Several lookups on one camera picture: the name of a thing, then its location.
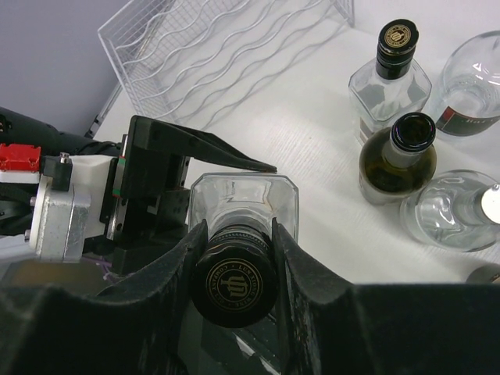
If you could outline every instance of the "gold logo on bottle cap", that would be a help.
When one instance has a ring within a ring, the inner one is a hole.
[[[402,47],[409,42],[412,32],[405,25],[394,25],[386,31],[384,40],[390,47]]]
[[[231,312],[251,308],[262,294],[262,285],[259,271],[244,259],[218,262],[206,278],[206,290],[212,302]]]

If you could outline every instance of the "bottle cap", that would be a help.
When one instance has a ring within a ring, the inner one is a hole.
[[[198,311],[210,322],[241,328],[264,318],[277,298],[270,248],[257,230],[235,225],[212,237],[191,278]]]
[[[436,138],[436,125],[426,114],[406,113],[392,126],[391,139],[395,146],[405,152],[422,152]]]
[[[488,188],[481,196],[481,208],[484,215],[493,223],[500,224],[500,185]]]
[[[405,75],[418,40],[419,31],[410,20],[394,20],[385,25],[378,37],[377,72],[389,80]]]

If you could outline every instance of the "bottle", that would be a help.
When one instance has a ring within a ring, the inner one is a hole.
[[[407,113],[392,127],[373,135],[359,156],[364,198],[373,205],[384,205],[423,188],[436,170],[435,136],[434,122],[419,112]]]
[[[349,80],[353,127],[363,145],[401,115],[422,110],[431,84],[413,59],[419,32],[409,20],[394,20],[379,34],[377,57]]]
[[[500,284],[500,265],[487,264],[474,270],[467,277],[469,284]]]
[[[272,221],[298,239],[298,189],[268,173],[206,173],[191,188],[189,230],[206,220],[209,244],[191,278],[198,311],[222,327],[256,323],[273,308]]]
[[[500,184],[471,170],[443,173],[402,203],[401,221],[424,243],[456,252],[488,248],[500,233]]]
[[[444,139],[479,134],[500,120],[500,30],[450,56],[425,107]]]

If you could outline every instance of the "red plastic block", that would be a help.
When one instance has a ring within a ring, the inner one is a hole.
[[[31,145],[0,145],[0,170],[37,172],[41,148]]]

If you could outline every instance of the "table surface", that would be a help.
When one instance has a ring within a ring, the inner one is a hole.
[[[493,10],[500,10],[500,4],[493,0],[480,6],[470,0],[372,3],[355,2],[355,28],[343,26],[328,37],[337,24],[326,20],[297,35],[293,44],[245,76],[230,94],[209,104],[198,119],[209,121],[207,131],[246,155],[277,166],[297,184],[298,242],[338,275],[360,284],[462,282],[477,267],[500,263],[498,249],[460,254],[419,244],[400,227],[397,207],[372,207],[363,200],[358,189],[361,147],[353,135],[347,86],[349,77],[374,57],[379,29],[396,18],[417,24],[420,41],[415,59],[435,82],[461,43],[498,27]],[[210,121],[216,109],[226,105]],[[120,141],[133,114],[122,91],[95,138]],[[437,139],[437,172],[472,169],[500,180],[500,169],[495,168],[498,137],[500,127],[455,145]],[[227,170],[193,161],[186,187],[202,173]]]

